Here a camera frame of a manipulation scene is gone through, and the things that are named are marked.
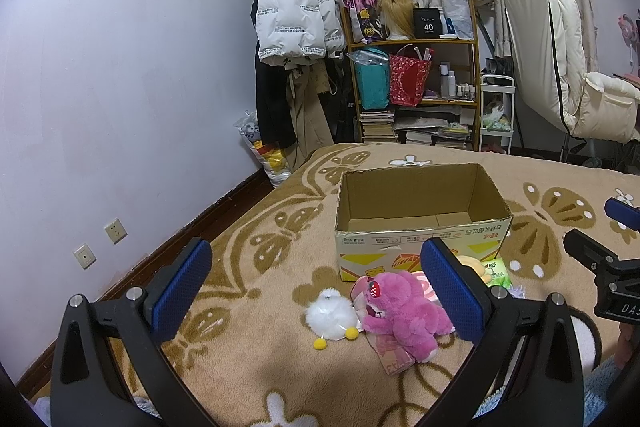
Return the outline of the person's right hand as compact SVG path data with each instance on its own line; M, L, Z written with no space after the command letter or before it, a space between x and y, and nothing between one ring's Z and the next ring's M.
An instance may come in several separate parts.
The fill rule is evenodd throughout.
M637 326L634 324L620 323L620 335L614 353L614 362L618 369L623 369L634 353L634 333L636 330Z

